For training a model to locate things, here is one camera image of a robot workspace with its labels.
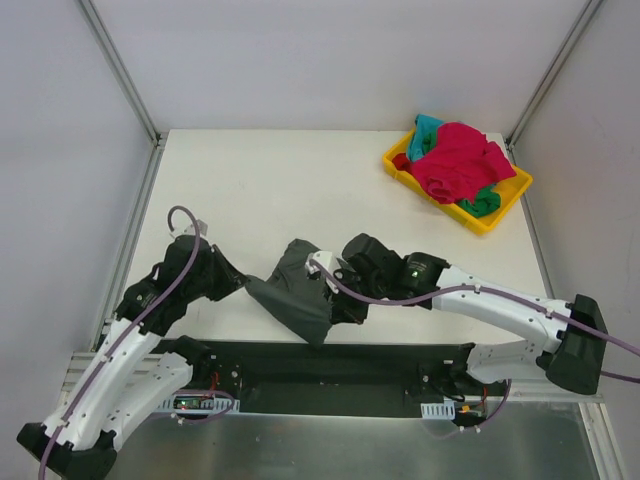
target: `metal frame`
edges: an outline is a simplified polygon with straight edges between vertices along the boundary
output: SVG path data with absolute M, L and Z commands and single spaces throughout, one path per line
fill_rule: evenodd
M 134 110 L 147 136 L 154 145 L 153 152 L 148 161 L 143 180 L 137 193 L 134 208 L 129 216 L 126 234 L 118 253 L 118 260 L 112 271 L 110 287 L 101 304 L 101 313 L 99 318 L 100 325 L 96 329 L 94 339 L 95 346 L 102 334 L 105 320 L 111 316 L 113 309 L 122 295 L 126 274 L 129 270 L 135 245 L 142 228 L 144 213 L 149 202 L 167 136 L 166 134 L 158 132 L 138 90 L 135 87 L 135 84 L 133 83 L 133 80 L 127 71 L 127 68 L 122 61 L 122 58 L 120 57 L 120 54 L 114 45 L 111 36 L 109 35 L 109 32 L 107 31 L 104 22 L 99 15 L 97 8 L 95 7 L 94 2 L 92 0 L 76 0 L 76 2 L 82 14 L 86 18 L 98 45 L 100 46 L 106 62 L 109 64 L 109 67 L 118 81 L 123 95 L 127 98 L 127 101 Z M 512 160 L 516 160 L 513 158 L 513 145 L 521 137 L 529 123 L 529 120 L 548 94 L 562 68 L 574 51 L 575 46 L 582 38 L 604 3 L 605 0 L 587 0 L 570 31 L 560 45 L 558 52 L 554 56 L 540 83 L 537 85 L 533 95 L 518 118 L 516 125 L 507 136 L 506 144 L 509 149 L 509 153 L 512 156 Z M 553 287 L 545 265 L 544 256 L 540 249 L 540 243 L 535 228 L 535 218 L 531 212 L 526 195 L 523 197 L 523 207 L 529 231 L 532 236 L 538 264 L 540 265 L 540 272 L 543 277 L 545 289 L 547 294 L 553 297 Z M 161 355 L 148 355 L 145 357 L 138 365 L 133 378 L 139 378 L 154 368 L 160 356 Z M 73 388 L 77 379 L 89 365 L 92 357 L 93 354 L 91 353 L 76 353 L 73 355 L 63 384 L 63 395 L 66 395 L 65 392 L 69 392 Z M 566 401 L 579 403 L 589 443 L 601 478 L 613 480 L 627 477 L 624 466 L 620 461 L 621 457 L 617 443 L 612 434 L 613 430 L 609 423 L 606 406 L 604 405 L 604 400 L 600 395 L 591 397 L 587 403 L 585 402 L 584 397 L 561 390 L 551 385 L 549 382 L 527 381 L 514 382 L 510 401 Z

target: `gray floor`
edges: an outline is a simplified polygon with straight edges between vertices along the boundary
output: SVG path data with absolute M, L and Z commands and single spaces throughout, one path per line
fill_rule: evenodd
M 129 439 L 108 478 L 598 478 L 574 404 L 509 403 L 479 435 L 437 440 L 436 427 L 421 420 L 262 415 L 184 427 L 149 420 Z

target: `dark red cloth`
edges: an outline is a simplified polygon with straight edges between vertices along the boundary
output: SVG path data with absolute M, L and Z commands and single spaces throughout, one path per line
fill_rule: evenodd
M 516 175 L 497 143 L 463 123 L 439 127 L 435 148 L 410 169 L 422 189 L 443 204 L 473 202 L 484 187 Z
M 397 170 L 406 170 L 411 173 L 411 161 L 407 158 L 406 153 L 399 153 L 393 157 L 391 163 L 393 163 Z

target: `white wall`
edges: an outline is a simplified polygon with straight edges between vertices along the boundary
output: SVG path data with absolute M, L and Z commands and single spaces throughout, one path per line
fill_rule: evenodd
M 150 154 L 75 2 L 0 2 L 0 479 L 86 349 Z
M 585 0 L 97 0 L 158 127 L 515 124 Z
M 640 345 L 640 2 L 609 0 L 516 145 L 555 293 L 600 303 L 609 331 Z M 606 368 L 640 361 L 609 346 Z M 640 478 L 637 385 L 603 380 L 630 478 Z

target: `pile of clothes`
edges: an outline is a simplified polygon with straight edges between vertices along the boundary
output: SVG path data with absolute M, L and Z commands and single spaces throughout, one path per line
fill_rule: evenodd
M 516 172 L 495 142 L 463 123 L 416 117 L 416 133 L 406 153 L 393 159 L 409 172 L 431 198 L 455 203 L 476 218 L 500 208 L 495 185 Z

